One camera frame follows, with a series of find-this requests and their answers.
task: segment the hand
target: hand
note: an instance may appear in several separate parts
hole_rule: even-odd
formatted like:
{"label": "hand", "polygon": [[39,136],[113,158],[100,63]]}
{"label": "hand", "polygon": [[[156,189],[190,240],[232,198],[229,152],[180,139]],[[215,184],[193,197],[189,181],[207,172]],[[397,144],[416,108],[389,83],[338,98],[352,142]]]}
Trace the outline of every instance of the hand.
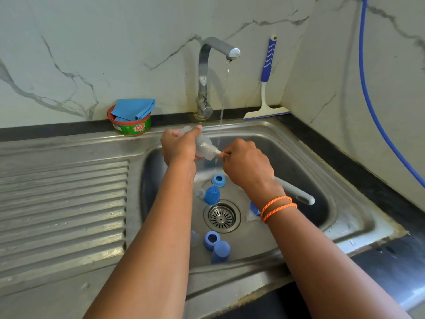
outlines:
{"label": "hand", "polygon": [[269,159],[254,142],[236,139],[219,157],[224,162],[224,172],[242,187],[258,209],[273,198],[285,195],[282,186],[274,180]]}
{"label": "hand", "polygon": [[198,125],[183,136],[178,137],[180,130],[167,129],[161,137],[162,155],[165,163],[169,166],[173,161],[196,161],[200,158],[195,156],[195,138],[202,132],[202,126]]}

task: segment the chrome faucet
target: chrome faucet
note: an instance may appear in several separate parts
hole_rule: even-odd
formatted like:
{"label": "chrome faucet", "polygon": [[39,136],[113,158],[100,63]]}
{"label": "chrome faucet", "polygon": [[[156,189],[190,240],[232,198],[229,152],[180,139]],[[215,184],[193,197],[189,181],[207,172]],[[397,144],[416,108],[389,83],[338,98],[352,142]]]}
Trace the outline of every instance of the chrome faucet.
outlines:
{"label": "chrome faucet", "polygon": [[208,37],[202,41],[201,50],[199,50],[199,66],[198,66],[198,97],[196,104],[198,112],[196,117],[200,120],[205,120],[213,113],[213,108],[207,100],[207,73],[208,73],[208,57],[210,50],[214,48],[226,56],[227,60],[234,60],[241,55],[238,48],[234,48],[227,42],[224,42],[216,37]]}

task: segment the person's right arm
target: person's right arm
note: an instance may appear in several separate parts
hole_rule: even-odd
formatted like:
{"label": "person's right arm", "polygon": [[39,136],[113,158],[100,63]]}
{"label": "person's right arm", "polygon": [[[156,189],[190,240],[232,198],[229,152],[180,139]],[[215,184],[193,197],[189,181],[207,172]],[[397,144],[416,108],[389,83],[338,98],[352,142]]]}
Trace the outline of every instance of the person's right arm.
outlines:
{"label": "person's right arm", "polygon": [[[220,156],[226,174],[260,210],[272,199],[285,196],[268,158],[253,142],[237,139]],[[278,200],[264,216],[287,203]],[[278,211],[266,224],[313,318],[410,318],[297,208]]]}

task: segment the running water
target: running water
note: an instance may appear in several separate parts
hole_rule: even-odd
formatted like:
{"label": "running water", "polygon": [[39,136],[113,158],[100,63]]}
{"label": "running water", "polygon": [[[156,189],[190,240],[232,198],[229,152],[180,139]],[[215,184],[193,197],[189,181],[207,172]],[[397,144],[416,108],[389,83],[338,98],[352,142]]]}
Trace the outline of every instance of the running water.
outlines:
{"label": "running water", "polygon": [[223,98],[222,98],[222,107],[221,107],[221,114],[220,114],[220,124],[218,127],[218,144],[217,144],[217,148],[220,150],[220,135],[221,135],[221,124],[223,123],[223,112],[224,112],[224,102],[226,100],[226,89],[227,89],[227,77],[229,75],[229,66],[230,66],[230,60],[226,60],[226,75],[224,78],[224,90],[223,90]]}

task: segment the orange bracelet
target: orange bracelet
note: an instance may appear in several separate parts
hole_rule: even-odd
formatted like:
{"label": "orange bracelet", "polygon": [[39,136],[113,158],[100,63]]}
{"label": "orange bracelet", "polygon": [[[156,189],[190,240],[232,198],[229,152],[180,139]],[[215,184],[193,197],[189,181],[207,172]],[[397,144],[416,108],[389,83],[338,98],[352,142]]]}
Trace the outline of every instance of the orange bracelet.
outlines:
{"label": "orange bracelet", "polygon": [[267,219],[268,219],[271,215],[273,215],[274,213],[277,213],[278,211],[280,211],[280,210],[282,210],[282,209],[284,209],[284,208],[286,208],[286,207],[292,207],[292,206],[294,206],[294,207],[298,207],[298,206],[297,206],[297,204],[290,203],[290,204],[286,204],[286,205],[283,205],[283,206],[277,207],[276,209],[273,209],[270,213],[268,213],[268,214],[266,215],[266,217],[264,217],[264,218],[263,218],[263,222],[264,222],[264,223],[266,223],[266,220],[267,220]]}
{"label": "orange bracelet", "polygon": [[270,200],[265,206],[264,206],[264,208],[261,210],[261,214],[260,214],[260,217],[261,218],[263,218],[263,214],[264,214],[264,212],[266,211],[266,209],[268,209],[269,208],[269,206],[272,204],[272,203],[274,203],[274,202],[277,202],[278,200],[281,200],[281,199],[288,199],[290,202],[292,202],[292,198],[291,197],[288,197],[288,196],[280,196],[280,197],[278,197],[278,198],[274,198],[273,200]]}

